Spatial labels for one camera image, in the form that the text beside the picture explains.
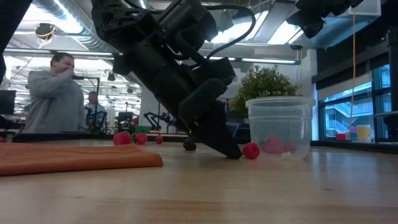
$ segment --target wooden table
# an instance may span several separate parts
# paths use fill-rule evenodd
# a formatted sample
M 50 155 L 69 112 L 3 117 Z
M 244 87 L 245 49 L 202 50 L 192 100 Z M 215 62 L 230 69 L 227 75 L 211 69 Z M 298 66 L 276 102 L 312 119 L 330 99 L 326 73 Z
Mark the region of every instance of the wooden table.
M 201 145 L 147 148 L 163 167 L 1 177 L 0 223 L 398 223 L 397 156 L 314 148 L 304 161 L 234 161 Z

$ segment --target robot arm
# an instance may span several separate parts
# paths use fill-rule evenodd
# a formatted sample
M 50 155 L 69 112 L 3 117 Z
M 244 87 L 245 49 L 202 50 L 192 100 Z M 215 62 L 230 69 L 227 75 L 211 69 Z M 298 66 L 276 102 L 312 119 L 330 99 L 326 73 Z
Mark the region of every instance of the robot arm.
M 127 8 L 120 0 L 92 3 L 98 36 L 123 53 L 115 55 L 113 71 L 134 72 L 176 118 L 178 129 L 229 158 L 240 158 L 241 151 L 226 126 L 223 104 L 216 100 L 232 82 L 234 70 L 227 58 L 214 62 L 208 58 L 245 38 L 254 27 L 254 14 L 240 6 L 208 7 L 246 9 L 253 24 L 240 39 L 204 58 L 198 49 L 218 31 L 214 18 L 198 0 L 175 0 L 161 12 Z M 187 59 L 197 64 L 177 63 Z
M 152 114 L 151 112 L 144 113 L 144 117 L 149 122 L 149 124 L 152 126 L 152 129 L 155 130 L 156 129 L 156 125 L 149 118 L 149 115 L 151 115 L 151 114 Z

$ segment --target potted plant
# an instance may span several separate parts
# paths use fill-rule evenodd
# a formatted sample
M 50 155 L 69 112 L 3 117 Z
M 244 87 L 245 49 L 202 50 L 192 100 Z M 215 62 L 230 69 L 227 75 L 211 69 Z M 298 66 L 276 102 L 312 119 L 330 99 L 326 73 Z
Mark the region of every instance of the potted plant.
M 267 96 L 297 96 L 299 87 L 292 85 L 289 78 L 278 72 L 278 66 L 260 68 L 256 65 L 241 81 L 238 94 L 228 101 L 229 108 L 241 116 L 248 117 L 246 101 Z

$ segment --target black ball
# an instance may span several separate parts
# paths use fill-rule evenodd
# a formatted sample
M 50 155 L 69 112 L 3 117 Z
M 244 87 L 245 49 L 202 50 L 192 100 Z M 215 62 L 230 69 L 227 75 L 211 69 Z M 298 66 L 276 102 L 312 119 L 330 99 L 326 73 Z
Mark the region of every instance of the black ball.
M 196 143 L 193 141 L 193 139 L 190 139 L 190 138 L 188 138 L 184 141 L 183 147 L 187 151 L 194 151 L 197 149 Z

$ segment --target yellow cup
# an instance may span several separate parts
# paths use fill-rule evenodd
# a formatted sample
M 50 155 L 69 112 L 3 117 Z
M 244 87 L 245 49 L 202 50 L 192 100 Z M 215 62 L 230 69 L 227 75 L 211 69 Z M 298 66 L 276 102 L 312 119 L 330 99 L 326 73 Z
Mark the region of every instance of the yellow cup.
M 368 138 L 371 136 L 371 126 L 370 125 L 357 125 L 356 132 L 358 138 Z

